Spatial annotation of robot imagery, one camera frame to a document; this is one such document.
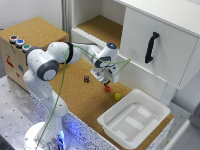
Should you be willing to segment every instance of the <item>black door handle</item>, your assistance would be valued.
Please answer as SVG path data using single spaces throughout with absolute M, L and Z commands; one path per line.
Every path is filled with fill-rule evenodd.
M 159 37 L 159 34 L 156 33 L 156 32 L 153 32 L 153 36 L 149 40 L 147 53 L 146 53 L 146 56 L 145 56 L 145 63 L 146 64 L 153 60 L 153 57 L 151 57 L 151 53 L 152 53 L 152 50 L 153 50 L 154 40 L 158 37 Z

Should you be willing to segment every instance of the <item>empty plastic tray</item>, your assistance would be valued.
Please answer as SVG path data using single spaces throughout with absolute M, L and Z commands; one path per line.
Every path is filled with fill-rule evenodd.
M 133 90 L 97 120 L 119 145 L 135 149 L 169 113 L 166 106 L 140 90 Z

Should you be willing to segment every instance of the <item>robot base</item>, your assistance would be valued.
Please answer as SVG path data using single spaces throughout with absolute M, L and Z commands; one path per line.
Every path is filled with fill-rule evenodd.
M 42 128 L 43 125 L 44 122 L 35 124 L 26 132 L 24 137 L 24 150 L 36 150 L 37 142 L 34 141 L 34 138 L 36 137 L 37 133 L 39 132 L 39 130 Z M 45 146 L 44 148 L 40 148 L 38 146 L 37 150 L 49 150 L 49 148 L 48 146 Z

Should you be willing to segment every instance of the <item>cabinet door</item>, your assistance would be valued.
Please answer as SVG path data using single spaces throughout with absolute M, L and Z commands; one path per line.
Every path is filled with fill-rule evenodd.
M 145 56 L 153 32 L 160 36 L 154 40 L 153 60 L 146 64 Z M 179 86 L 197 41 L 198 38 L 191 34 L 127 8 L 120 54 Z

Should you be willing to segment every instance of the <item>brown box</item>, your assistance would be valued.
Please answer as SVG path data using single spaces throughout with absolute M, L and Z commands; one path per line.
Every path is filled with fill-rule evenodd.
M 17 35 L 19 39 L 25 40 L 26 44 L 39 46 L 45 51 L 52 42 L 68 42 L 69 35 L 40 17 L 0 31 L 0 51 L 6 74 L 28 91 L 23 81 L 23 74 L 28 70 L 25 54 L 21 49 L 10 44 L 9 38 L 12 35 Z

